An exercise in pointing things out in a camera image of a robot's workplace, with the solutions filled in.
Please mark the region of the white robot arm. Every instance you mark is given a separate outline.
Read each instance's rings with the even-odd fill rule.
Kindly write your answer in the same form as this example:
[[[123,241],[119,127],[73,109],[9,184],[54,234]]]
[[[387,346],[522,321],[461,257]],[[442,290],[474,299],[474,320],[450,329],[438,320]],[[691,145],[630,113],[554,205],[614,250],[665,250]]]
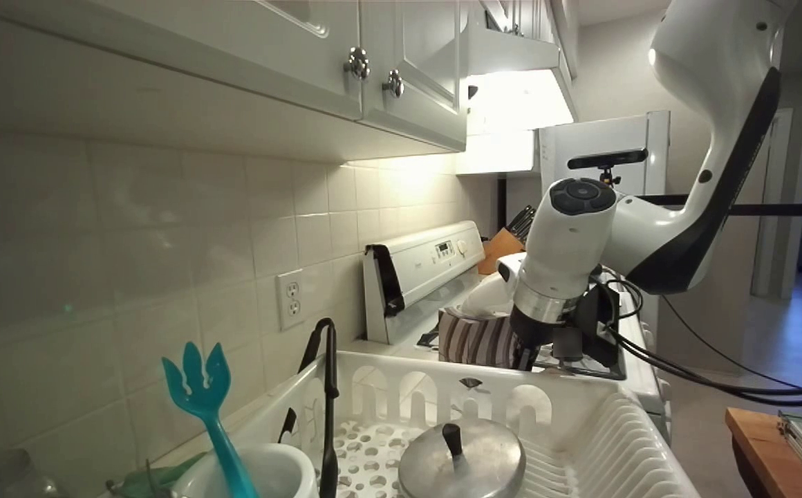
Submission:
[[[708,266],[782,95],[781,36],[797,0],[669,0],[648,50],[654,79],[708,123],[681,207],[616,196],[605,180],[544,187],[511,271],[514,368],[569,324],[602,268],[648,295],[683,295]]]

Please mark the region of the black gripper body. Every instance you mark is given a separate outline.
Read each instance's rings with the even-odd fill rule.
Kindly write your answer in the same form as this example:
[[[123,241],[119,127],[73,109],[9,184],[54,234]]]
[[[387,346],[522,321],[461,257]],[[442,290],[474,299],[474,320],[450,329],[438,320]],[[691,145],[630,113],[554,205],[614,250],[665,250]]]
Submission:
[[[511,333],[517,335],[514,368],[531,372],[543,346],[562,335],[562,324],[543,324],[521,310],[511,310]]]

